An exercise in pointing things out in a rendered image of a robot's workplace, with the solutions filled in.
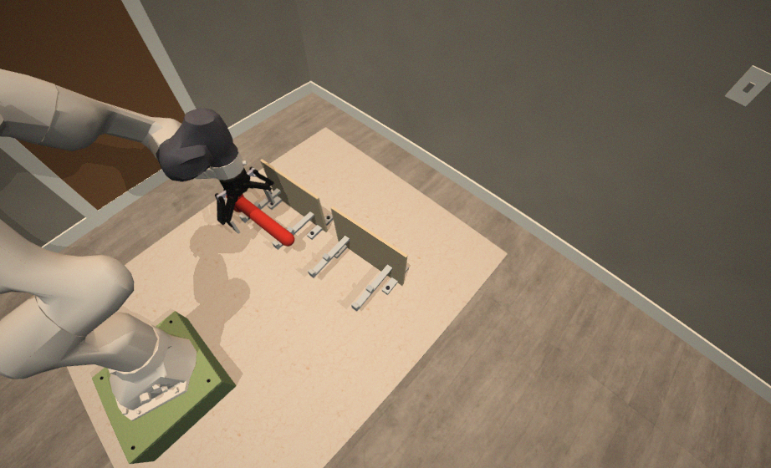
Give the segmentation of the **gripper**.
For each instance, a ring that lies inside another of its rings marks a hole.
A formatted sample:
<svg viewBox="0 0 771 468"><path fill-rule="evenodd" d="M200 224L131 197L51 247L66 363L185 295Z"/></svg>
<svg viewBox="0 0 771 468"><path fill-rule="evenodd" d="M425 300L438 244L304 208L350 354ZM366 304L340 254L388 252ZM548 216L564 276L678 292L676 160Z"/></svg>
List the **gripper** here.
<svg viewBox="0 0 771 468"><path fill-rule="evenodd" d="M227 223L238 234L240 233L240 231L238 230L237 226L232 220L232 214L233 214L234 206L235 206L235 203L237 202L238 197L240 197L244 192L246 192L248 188L263 189L268 200L273 204L275 203L273 196L271 194L272 192L270 192L272 190L270 186L273 185L273 181L266 178L264 175L259 174L258 171L253 167L250 167L249 170L250 171L247 173L243 168L242 172L236 177L228 180L219 180L220 183L222 184L223 192L220 194L218 193L215 194L215 197L217 199L217 220L222 225L225 225L225 223ZM265 183L250 181L250 176L255 176L261 179L262 181L265 181ZM233 190L228 190L228 189L233 189ZM225 203L226 196L227 196L227 203Z"/></svg>

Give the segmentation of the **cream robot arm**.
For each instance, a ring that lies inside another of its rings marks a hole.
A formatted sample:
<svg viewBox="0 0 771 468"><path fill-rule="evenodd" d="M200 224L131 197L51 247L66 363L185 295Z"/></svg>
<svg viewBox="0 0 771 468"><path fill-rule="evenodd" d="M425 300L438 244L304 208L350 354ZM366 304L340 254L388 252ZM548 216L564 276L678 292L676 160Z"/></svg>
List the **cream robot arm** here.
<svg viewBox="0 0 771 468"><path fill-rule="evenodd" d="M181 124L0 69L0 136L75 151L103 134L145 145L172 181L228 180L248 164L212 109L191 110ZM187 392L197 359L190 339L116 313L134 292L122 262L51 252L0 219L0 294L10 292L33 296L0 321L0 375L108 368L118 408L132 421Z"/></svg>

